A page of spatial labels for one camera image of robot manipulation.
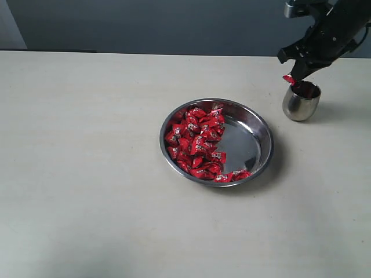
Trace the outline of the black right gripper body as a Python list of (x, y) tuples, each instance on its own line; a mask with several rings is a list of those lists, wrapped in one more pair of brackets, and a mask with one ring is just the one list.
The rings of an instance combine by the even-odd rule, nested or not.
[(359, 43), (354, 40), (370, 22), (370, 1), (336, 1), (335, 4), (310, 7), (315, 23), (297, 42), (280, 49), (281, 63), (303, 60), (307, 64), (331, 64), (342, 55), (354, 51)]

